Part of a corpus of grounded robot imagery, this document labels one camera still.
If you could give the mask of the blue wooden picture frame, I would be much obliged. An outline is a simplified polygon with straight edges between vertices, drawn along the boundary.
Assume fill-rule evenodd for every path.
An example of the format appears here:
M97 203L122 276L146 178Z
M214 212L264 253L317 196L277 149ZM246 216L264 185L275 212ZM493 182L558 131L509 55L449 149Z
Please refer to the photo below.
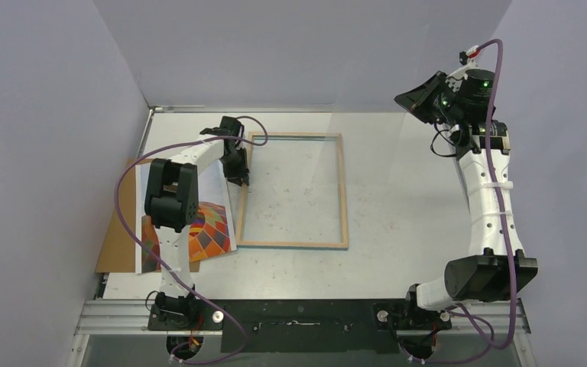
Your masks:
M241 188L236 239L247 248L346 250L348 205L338 133L252 132L251 183Z

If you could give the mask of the hot air balloon photo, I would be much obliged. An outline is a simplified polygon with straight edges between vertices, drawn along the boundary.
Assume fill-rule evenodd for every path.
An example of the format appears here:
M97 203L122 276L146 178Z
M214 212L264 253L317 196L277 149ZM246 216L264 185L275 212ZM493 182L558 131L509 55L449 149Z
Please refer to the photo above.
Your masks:
M149 168L142 171L147 176ZM237 249L231 214L228 187L222 172L222 164L209 165L198 176L199 209L189 230L190 271L198 272L200 262L219 257ZM142 217L141 238L155 254L160 253L157 230L145 213Z

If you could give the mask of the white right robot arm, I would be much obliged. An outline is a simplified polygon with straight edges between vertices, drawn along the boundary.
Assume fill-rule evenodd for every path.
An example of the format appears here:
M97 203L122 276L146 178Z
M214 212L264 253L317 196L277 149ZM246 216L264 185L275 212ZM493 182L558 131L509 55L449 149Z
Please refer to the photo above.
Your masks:
M510 300L535 278L538 264L517 235L509 179L510 136L505 123L486 121L494 73L469 69L436 72L394 101L422 123L446 133L470 215L469 253L446 264L443 276L415 284L401 316L419 328L443 311L469 301Z

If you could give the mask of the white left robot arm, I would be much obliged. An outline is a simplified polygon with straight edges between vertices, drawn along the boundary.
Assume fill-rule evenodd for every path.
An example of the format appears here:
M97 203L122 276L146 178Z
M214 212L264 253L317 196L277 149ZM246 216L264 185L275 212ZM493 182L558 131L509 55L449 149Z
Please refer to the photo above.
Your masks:
M203 129L197 140L168 159L154 159L149 167L144 211L156 229L161 285L155 298L157 318L178 329L201 321L202 301L193 294L189 232L199 212L199 175L221 164L229 183L249 183L244 125L224 116L219 126Z

